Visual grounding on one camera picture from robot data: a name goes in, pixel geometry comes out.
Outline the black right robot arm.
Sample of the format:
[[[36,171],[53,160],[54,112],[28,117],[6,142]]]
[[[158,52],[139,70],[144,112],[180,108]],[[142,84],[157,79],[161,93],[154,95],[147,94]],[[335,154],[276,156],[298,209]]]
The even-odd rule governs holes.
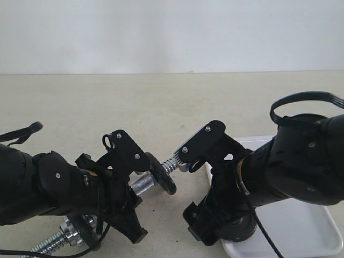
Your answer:
[[[199,204],[183,212],[190,233],[207,246],[240,242],[256,230],[257,207],[294,198],[329,206],[343,201],[343,116],[299,114],[317,132],[279,126],[256,150],[245,148],[213,120],[178,151],[195,172],[211,165],[211,186]]]

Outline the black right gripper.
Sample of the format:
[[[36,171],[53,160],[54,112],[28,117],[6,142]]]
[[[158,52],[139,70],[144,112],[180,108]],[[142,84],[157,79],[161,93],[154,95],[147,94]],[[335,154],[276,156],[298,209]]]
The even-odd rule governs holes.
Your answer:
[[[213,246],[217,229],[249,212],[237,186],[237,163],[225,171],[211,169],[210,188],[199,204],[192,202],[183,212],[188,230],[197,241]]]

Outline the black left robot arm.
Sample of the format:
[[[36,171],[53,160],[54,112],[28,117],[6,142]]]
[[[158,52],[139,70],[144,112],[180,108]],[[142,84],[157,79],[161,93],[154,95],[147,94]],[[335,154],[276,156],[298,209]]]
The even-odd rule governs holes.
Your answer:
[[[132,243],[147,231],[135,208],[141,203],[128,177],[98,165],[89,156],[81,167],[69,164],[59,153],[31,156],[1,145],[1,225],[14,225],[35,216],[86,216],[107,223]]]

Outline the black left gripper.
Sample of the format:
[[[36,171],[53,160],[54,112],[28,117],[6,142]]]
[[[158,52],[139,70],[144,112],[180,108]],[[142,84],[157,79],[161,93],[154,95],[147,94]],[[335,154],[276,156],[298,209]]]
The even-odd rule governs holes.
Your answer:
[[[139,243],[147,234],[138,220],[135,208],[142,199],[129,186],[130,174],[135,167],[125,156],[106,153],[97,161],[81,154],[76,164],[96,175],[98,186],[98,226],[107,223],[126,236],[131,243]]]

